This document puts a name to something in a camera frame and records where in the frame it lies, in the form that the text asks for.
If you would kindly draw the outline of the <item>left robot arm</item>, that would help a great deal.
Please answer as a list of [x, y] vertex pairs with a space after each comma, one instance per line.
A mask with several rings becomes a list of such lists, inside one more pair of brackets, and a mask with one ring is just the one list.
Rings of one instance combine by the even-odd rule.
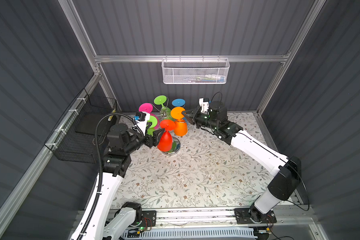
[[126, 124], [115, 124], [110, 127], [106, 138], [109, 144], [103, 148], [95, 139], [96, 155], [99, 158], [99, 173], [96, 187], [89, 198], [88, 206], [72, 233], [72, 240], [123, 240], [124, 235], [139, 235], [152, 221], [146, 219], [142, 213], [141, 204], [127, 202], [122, 205], [111, 221], [107, 217], [113, 199], [130, 166], [131, 153], [145, 145], [156, 147], [163, 135], [163, 130], [156, 130], [148, 134], [153, 126], [150, 113], [137, 112], [134, 117], [125, 116], [132, 122], [132, 128]]

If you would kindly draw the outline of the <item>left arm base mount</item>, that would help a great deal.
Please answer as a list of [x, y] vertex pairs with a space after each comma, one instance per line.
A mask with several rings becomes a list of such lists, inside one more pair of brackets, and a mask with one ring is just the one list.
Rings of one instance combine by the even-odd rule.
[[157, 211], [142, 211], [141, 218], [136, 220], [134, 223], [130, 225], [133, 228], [140, 227], [155, 227], [157, 219]]

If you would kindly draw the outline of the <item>red wine glass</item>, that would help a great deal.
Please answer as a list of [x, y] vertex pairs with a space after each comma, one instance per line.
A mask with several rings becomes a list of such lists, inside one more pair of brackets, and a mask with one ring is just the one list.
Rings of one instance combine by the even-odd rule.
[[160, 123], [160, 127], [166, 131], [161, 138], [158, 149], [162, 152], [168, 152], [171, 150], [173, 144], [173, 137], [170, 134], [170, 131], [175, 129], [175, 122], [172, 120], [163, 120]]

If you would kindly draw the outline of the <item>blue wine glass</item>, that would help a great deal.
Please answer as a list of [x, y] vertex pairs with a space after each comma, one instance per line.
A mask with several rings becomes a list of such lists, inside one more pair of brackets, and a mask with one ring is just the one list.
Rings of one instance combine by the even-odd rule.
[[184, 99], [175, 99], [172, 101], [172, 105], [174, 108], [171, 111], [171, 116], [176, 119], [180, 120], [184, 118], [183, 111], [185, 111], [185, 103], [186, 101]]

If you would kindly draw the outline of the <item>chrome wine glass rack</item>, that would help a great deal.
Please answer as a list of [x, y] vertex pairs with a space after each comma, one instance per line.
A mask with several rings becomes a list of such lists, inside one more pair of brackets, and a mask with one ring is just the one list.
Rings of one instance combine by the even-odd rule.
[[175, 120], [171, 117], [171, 109], [162, 105], [157, 113], [150, 113], [152, 120], [152, 126], [148, 133], [153, 134], [156, 130], [161, 130], [160, 141], [157, 148], [167, 156], [173, 156], [180, 151], [180, 140], [171, 134], [171, 131], [175, 130]]

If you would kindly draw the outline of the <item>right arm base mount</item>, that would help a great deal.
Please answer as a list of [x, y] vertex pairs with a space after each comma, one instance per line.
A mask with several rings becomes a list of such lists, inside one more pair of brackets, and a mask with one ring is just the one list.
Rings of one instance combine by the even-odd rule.
[[238, 224], [275, 224], [277, 222], [273, 210], [263, 214], [255, 208], [236, 208], [234, 214]]

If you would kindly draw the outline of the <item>yellow marker in basket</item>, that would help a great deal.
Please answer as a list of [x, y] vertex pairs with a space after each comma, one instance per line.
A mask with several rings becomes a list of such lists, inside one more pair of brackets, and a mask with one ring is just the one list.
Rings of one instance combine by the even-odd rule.
[[109, 116], [109, 117], [108, 117], [108, 121], [110, 122], [110, 121], [112, 120], [112, 118], [113, 118], [113, 115]]

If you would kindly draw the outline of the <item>orange wine glass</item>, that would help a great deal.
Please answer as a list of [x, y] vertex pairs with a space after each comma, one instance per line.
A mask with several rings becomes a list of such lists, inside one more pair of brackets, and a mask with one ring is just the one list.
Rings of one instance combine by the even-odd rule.
[[174, 133], [176, 136], [182, 137], [188, 133], [188, 125], [184, 120], [183, 107], [175, 107], [171, 110], [171, 117], [175, 120]]

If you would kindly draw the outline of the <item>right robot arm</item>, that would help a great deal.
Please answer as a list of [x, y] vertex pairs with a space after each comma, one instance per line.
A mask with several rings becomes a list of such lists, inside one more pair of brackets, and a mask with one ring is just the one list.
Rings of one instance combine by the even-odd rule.
[[248, 212], [254, 223], [262, 223], [273, 207], [287, 201], [299, 185], [303, 185], [301, 160], [287, 157], [262, 144], [240, 125], [228, 120], [227, 108], [221, 101], [199, 100], [193, 110], [182, 110], [181, 118], [209, 132], [226, 144], [241, 150], [264, 167], [273, 179], [265, 191], [252, 203]]

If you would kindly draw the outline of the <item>green wine glass back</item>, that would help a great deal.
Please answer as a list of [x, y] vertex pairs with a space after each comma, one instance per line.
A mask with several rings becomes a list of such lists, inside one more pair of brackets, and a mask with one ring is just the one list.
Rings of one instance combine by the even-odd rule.
[[161, 106], [159, 111], [159, 120], [172, 120], [171, 109], [168, 107], [168, 98], [164, 95], [159, 95], [154, 99], [154, 104]]

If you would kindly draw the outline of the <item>pink wine glass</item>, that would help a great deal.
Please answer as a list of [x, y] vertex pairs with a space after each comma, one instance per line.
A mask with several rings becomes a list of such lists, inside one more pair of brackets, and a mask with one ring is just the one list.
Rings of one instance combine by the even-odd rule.
[[140, 112], [147, 112], [149, 113], [150, 115], [155, 115], [155, 114], [152, 114], [152, 111], [153, 111], [153, 105], [151, 103], [143, 103], [140, 105], [139, 107], [139, 111]]

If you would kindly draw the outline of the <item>yellow-green wine glass front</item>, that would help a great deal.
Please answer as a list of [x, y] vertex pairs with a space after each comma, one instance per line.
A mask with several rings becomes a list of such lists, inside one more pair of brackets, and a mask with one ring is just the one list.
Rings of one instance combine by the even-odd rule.
[[151, 123], [151, 125], [149, 128], [147, 128], [147, 133], [153, 136], [153, 132], [159, 129], [159, 120], [155, 115], [150, 115], [148, 123]]

